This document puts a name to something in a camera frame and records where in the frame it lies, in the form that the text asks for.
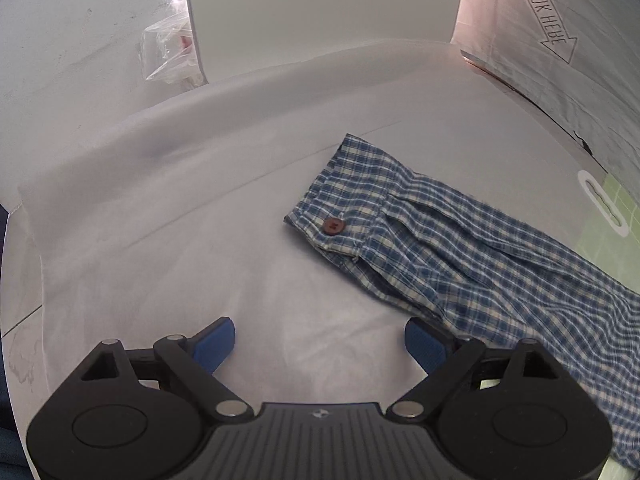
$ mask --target printed arrow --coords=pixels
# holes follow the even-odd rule
[[[566,63],[571,63],[578,38],[572,38],[564,28],[564,23],[552,0],[527,0],[536,19],[545,33],[546,40],[540,41],[551,52]]]

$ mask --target plastic bag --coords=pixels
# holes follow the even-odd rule
[[[171,16],[147,27],[142,33],[140,61],[147,81],[174,83],[189,79],[194,86],[203,83],[187,0],[169,0]]]

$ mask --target blue plaid fabric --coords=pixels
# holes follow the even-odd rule
[[[345,221],[324,234],[328,217]],[[378,298],[510,348],[535,337],[640,469],[640,296],[556,240],[347,136],[285,221]]]

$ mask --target blue gripper pad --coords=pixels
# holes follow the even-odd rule
[[[193,360],[212,374],[234,349],[236,327],[228,317],[222,317],[193,339]]]
[[[422,325],[424,322],[416,318],[407,322],[404,327],[404,347],[420,367],[430,374],[447,360],[450,350]]]

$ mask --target white paper sheet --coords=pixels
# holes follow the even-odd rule
[[[21,190],[49,387],[101,339],[146,348],[219,316],[238,338],[217,377],[255,408],[386,406],[414,386],[407,315],[282,222],[347,132],[568,245],[593,208],[575,160],[448,44],[378,43],[207,85]]]

